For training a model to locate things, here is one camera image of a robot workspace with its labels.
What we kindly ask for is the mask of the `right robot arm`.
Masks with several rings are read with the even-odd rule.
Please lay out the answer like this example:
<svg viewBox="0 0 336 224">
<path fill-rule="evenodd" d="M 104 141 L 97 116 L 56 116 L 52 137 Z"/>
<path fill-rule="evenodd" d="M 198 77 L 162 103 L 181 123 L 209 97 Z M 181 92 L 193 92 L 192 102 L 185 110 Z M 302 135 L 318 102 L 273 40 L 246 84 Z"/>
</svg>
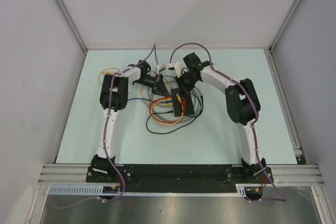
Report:
<svg viewBox="0 0 336 224">
<path fill-rule="evenodd" d="M 183 61 L 169 64 L 181 91 L 188 93 L 196 82 L 202 81 L 225 95 L 228 116 L 237 124 L 243 145 L 242 176 L 254 183 L 266 170 L 266 160 L 259 149 L 257 122 L 261 105 L 253 82 L 248 78 L 237 81 L 214 68 L 210 61 L 202 62 L 195 53 L 185 56 Z"/>
</svg>

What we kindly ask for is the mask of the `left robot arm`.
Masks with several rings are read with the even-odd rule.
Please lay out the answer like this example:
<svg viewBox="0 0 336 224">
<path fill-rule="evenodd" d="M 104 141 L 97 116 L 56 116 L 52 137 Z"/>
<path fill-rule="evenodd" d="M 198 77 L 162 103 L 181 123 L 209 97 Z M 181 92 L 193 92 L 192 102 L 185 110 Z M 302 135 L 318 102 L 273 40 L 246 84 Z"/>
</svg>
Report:
<svg viewBox="0 0 336 224">
<path fill-rule="evenodd" d="M 121 73 L 106 74 L 100 92 L 100 104 L 103 108 L 103 129 L 96 154 L 92 158 L 87 176 L 98 175 L 103 181 L 115 178 L 116 124 L 121 110 L 128 103 L 129 85 L 141 84 L 152 89 L 154 94 L 170 96 L 161 74 L 150 75 L 151 66 L 140 60 L 136 65 L 130 64 Z"/>
</svg>

